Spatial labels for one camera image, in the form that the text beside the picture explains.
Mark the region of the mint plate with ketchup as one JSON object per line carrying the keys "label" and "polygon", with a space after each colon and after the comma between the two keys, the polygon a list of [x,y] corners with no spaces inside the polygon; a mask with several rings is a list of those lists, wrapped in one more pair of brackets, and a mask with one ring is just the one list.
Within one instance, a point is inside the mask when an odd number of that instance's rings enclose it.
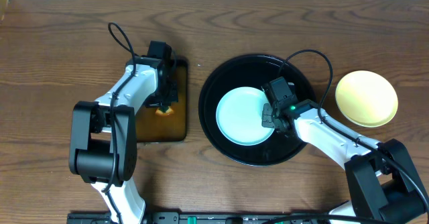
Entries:
{"label": "mint plate with ketchup", "polygon": [[217,105],[216,122],[221,133],[240,146],[267,140],[274,128],[262,126],[263,106],[269,103],[262,90],[239,87],[226,93]]}

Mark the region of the orange green scrub sponge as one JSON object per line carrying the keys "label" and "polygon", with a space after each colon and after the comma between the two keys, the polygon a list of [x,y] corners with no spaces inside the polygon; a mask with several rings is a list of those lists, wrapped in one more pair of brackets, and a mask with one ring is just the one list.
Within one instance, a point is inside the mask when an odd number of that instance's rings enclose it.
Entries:
{"label": "orange green scrub sponge", "polygon": [[155,114],[158,116],[169,116],[174,114],[174,110],[171,106],[161,106],[156,109]]}

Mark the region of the yellow plate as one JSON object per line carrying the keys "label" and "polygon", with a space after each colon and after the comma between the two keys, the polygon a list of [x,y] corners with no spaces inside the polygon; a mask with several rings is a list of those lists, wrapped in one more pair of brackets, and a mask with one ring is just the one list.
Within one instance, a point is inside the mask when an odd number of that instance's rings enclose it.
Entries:
{"label": "yellow plate", "polygon": [[394,87],[381,75],[357,70],[339,80],[335,100],[340,112],[363,127],[379,127],[397,113],[398,97]]}

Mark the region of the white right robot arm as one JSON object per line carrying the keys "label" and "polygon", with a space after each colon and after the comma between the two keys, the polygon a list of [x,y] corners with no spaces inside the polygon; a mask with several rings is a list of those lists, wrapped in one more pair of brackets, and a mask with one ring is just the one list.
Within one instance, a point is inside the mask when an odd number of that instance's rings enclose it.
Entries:
{"label": "white right robot arm", "polygon": [[311,100],[266,103],[262,125],[311,144],[345,170],[351,199],[329,211],[331,223],[407,223],[428,212],[428,195],[403,143],[361,135]]}

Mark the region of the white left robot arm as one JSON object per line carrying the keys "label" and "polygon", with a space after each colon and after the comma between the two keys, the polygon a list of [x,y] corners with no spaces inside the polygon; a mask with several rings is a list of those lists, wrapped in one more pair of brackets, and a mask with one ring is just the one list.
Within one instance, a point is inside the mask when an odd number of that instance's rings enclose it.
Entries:
{"label": "white left robot arm", "polygon": [[68,165],[103,197],[110,223],[143,221],[145,201],[133,180],[135,116],[142,107],[167,107],[178,100],[170,80],[176,67],[169,56],[133,57],[109,91],[73,108]]}

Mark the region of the round black tray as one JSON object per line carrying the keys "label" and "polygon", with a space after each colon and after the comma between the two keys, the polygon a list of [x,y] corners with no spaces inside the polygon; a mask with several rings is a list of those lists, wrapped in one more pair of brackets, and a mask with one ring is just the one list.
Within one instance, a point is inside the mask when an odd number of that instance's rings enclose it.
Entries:
{"label": "round black tray", "polygon": [[276,131],[260,144],[240,146],[228,140],[217,126],[216,108],[227,92],[238,87],[261,89],[279,76],[294,84],[292,89],[299,101],[316,101],[307,78],[292,64],[282,63],[276,56],[248,54],[226,61],[207,78],[198,102],[200,124],[211,144],[228,158],[250,166],[270,166],[289,160],[306,146],[298,137]]}

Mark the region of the rectangular black water tray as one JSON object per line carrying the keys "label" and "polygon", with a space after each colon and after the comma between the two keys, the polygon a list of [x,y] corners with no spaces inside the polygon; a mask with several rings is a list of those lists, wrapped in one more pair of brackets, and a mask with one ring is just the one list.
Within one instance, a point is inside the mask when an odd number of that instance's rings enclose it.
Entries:
{"label": "rectangular black water tray", "polygon": [[187,134],[188,61],[179,58],[172,77],[178,87],[178,102],[161,114],[157,108],[142,107],[135,116],[138,143],[181,142]]}

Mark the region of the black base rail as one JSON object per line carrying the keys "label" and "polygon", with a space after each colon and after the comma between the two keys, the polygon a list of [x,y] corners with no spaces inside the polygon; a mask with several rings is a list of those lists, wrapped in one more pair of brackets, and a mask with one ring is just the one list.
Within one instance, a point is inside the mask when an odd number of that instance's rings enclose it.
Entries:
{"label": "black base rail", "polygon": [[[143,215],[141,224],[260,224],[279,215],[195,214],[155,212]],[[112,223],[110,213],[69,213],[67,224]]]}

